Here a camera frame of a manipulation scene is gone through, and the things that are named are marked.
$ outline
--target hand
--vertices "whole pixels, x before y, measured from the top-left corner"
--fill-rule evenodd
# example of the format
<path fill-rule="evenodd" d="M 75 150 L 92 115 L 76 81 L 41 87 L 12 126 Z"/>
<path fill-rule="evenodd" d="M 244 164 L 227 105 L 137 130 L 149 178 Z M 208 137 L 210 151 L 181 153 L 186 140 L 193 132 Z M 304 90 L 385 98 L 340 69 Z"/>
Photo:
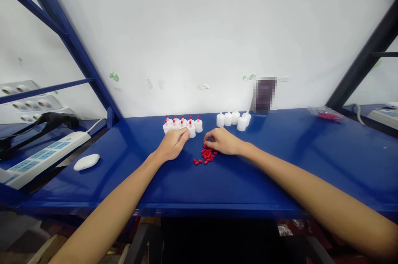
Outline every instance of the hand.
<path fill-rule="evenodd" d="M 175 159 L 180 155 L 182 147 L 184 147 L 186 141 L 189 140 L 190 135 L 191 133 L 186 127 L 177 130 L 169 130 L 153 154 L 156 155 L 162 163 Z"/>
<path fill-rule="evenodd" d="M 240 154 L 244 143 L 223 127 L 215 128 L 204 136 L 204 144 L 207 147 L 229 155 Z"/>

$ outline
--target electrical outlet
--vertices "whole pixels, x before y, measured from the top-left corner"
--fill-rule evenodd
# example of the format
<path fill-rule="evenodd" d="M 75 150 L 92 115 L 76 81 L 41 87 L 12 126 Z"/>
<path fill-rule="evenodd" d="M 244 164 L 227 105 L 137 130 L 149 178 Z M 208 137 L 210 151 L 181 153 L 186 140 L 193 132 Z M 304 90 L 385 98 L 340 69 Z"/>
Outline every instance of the electrical outlet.
<path fill-rule="evenodd" d="M 40 111 L 29 111 L 29 112 L 24 112 L 24 113 L 19 113 L 19 117 L 21 119 L 21 122 L 32 124 L 34 123 L 37 119 L 40 118 L 41 114 L 47 113 L 48 111 L 40 110 Z M 62 108 L 58 110 L 52 110 L 51 112 L 54 113 L 65 113 L 65 114 L 73 114 L 75 113 L 70 109 L 70 108 Z"/>
<path fill-rule="evenodd" d="M 32 80 L 0 84 L 0 89 L 1 89 L 2 93 L 6 94 L 6 95 L 23 93 L 23 92 L 35 90 L 38 88 L 39 87 Z"/>
<path fill-rule="evenodd" d="M 60 109 L 62 106 L 51 94 L 43 96 L 29 97 L 24 100 L 18 100 L 12 103 L 12 106 L 21 112 L 28 112 L 33 110 L 49 111 Z"/>

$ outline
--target computer mouse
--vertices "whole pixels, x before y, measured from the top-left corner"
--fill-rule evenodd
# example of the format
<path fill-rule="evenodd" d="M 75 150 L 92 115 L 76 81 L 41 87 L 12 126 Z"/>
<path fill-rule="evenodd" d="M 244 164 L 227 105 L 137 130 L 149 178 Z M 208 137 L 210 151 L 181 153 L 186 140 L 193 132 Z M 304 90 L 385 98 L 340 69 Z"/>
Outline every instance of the computer mouse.
<path fill-rule="evenodd" d="M 92 167 L 100 159 L 99 157 L 100 157 L 99 154 L 92 154 L 92 155 L 87 155 L 83 158 L 80 158 L 73 166 L 73 169 L 75 171 L 81 171 L 81 170 L 87 169 L 89 167 Z"/>
<path fill-rule="evenodd" d="M 398 109 L 398 102 L 389 102 L 386 104 L 386 107 L 389 107 L 391 109 Z"/>

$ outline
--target paint stain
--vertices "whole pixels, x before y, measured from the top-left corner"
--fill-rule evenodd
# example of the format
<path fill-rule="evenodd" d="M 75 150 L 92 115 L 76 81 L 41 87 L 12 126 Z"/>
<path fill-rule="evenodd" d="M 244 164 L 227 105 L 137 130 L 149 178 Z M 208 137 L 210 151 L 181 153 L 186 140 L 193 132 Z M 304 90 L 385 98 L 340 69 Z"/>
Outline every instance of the paint stain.
<path fill-rule="evenodd" d="M 376 64 L 372 67 L 371 71 L 373 69 L 376 69 L 377 67 L 379 67 L 381 65 L 381 60 L 377 61 Z"/>
<path fill-rule="evenodd" d="M 247 82 L 248 80 L 253 80 L 253 79 L 255 79 L 256 77 L 257 77 L 257 74 L 252 73 L 252 74 L 249 75 L 249 76 L 244 75 L 242 80 L 246 80 L 246 82 Z"/>
<path fill-rule="evenodd" d="M 159 81 L 159 88 L 160 88 L 160 90 L 163 90 L 164 84 L 165 84 L 165 81 L 162 81 L 162 80 Z"/>
<path fill-rule="evenodd" d="M 113 79 L 115 82 L 118 82 L 120 79 L 119 79 L 119 76 L 117 75 L 117 73 L 111 73 L 110 75 L 109 75 L 109 77 L 111 78 L 111 79 Z"/>
<path fill-rule="evenodd" d="M 146 79 L 148 81 L 149 89 L 153 89 L 152 80 L 150 78 Z"/>

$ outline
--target blue table surface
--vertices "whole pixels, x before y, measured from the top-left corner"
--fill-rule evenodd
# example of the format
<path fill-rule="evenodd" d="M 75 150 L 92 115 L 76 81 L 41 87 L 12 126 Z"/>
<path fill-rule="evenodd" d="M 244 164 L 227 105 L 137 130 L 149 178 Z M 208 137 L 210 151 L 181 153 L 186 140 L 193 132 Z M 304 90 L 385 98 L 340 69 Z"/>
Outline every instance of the blue table surface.
<path fill-rule="evenodd" d="M 204 131 L 165 163 L 145 191 L 136 215 L 298 217 L 303 209 L 247 160 L 219 153 L 195 166 L 216 114 L 201 114 Z M 92 168 L 64 169 L 22 210 L 47 214 L 90 213 L 153 152 L 164 136 L 163 117 L 126 118 L 81 156 L 99 153 Z M 245 132 L 227 129 L 281 159 L 331 183 L 390 218 L 398 213 L 398 140 L 343 119 L 321 119 L 306 109 L 253 114 Z"/>
<path fill-rule="evenodd" d="M 36 152 L 39 152 L 43 148 L 51 145 L 52 143 L 56 142 L 57 140 L 63 138 L 64 136 L 67 136 L 68 134 L 74 132 L 74 131 L 86 131 L 88 130 L 95 122 L 98 120 L 84 120 L 84 121 L 79 121 L 79 127 L 75 130 L 69 129 L 66 125 L 61 124 L 59 127 L 56 129 L 50 131 L 46 135 L 38 138 L 37 140 L 34 140 L 33 142 L 29 143 L 28 145 L 18 149 L 18 151 L 15 153 L 15 156 L 12 159 L 0 162 L 0 168 L 7 170 L 11 168 L 12 166 L 16 165 L 17 163 L 27 159 L 28 157 L 32 156 Z M 103 120 L 102 122 L 98 123 L 93 130 L 90 132 L 90 135 L 93 136 L 98 133 L 99 130 L 101 130 L 104 125 L 106 125 L 106 121 Z M 16 133 L 17 131 L 25 128 L 27 124 L 1 124 L 0 125 L 0 137 L 4 136 L 9 136 L 12 135 L 13 133 Z M 11 145 L 14 146 L 20 142 L 23 142 L 30 137 L 34 136 L 38 132 L 40 132 L 45 124 L 41 124 L 31 131 L 29 131 L 26 134 L 20 135 L 15 137 Z"/>

